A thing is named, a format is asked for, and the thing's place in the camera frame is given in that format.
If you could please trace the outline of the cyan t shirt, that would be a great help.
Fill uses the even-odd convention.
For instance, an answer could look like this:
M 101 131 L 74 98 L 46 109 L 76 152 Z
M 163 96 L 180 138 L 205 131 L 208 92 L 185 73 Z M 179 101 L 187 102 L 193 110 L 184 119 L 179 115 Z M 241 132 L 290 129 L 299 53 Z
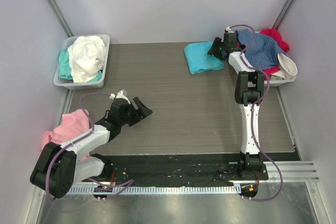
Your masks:
M 208 54 L 212 44 L 213 41 L 197 42 L 189 44 L 184 48 L 185 58 L 191 74 L 224 68 L 223 61 Z

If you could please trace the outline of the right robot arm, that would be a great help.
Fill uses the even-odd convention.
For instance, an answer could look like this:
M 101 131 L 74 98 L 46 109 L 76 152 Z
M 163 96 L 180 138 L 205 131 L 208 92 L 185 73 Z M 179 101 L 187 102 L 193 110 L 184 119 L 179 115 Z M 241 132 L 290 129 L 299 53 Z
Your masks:
M 216 37 L 208 54 L 227 61 L 237 72 L 234 98 L 242 115 L 243 140 L 237 172 L 243 180 L 267 180 L 268 174 L 260 150 L 258 116 L 264 95 L 264 74 L 248 63 L 236 32 L 226 29 L 224 38 Z

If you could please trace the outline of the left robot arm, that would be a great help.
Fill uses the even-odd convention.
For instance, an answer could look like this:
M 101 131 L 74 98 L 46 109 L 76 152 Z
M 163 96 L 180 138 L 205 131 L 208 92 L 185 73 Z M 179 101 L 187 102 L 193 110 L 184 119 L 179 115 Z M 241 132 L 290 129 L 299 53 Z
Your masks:
M 117 95 L 102 119 L 80 136 L 56 144 L 46 144 L 30 176 L 30 183 L 48 195 L 62 198 L 73 184 L 89 178 L 106 179 L 113 166 L 100 154 L 86 157 L 95 148 L 116 138 L 123 126 L 133 126 L 153 113 L 138 97 L 130 101 Z

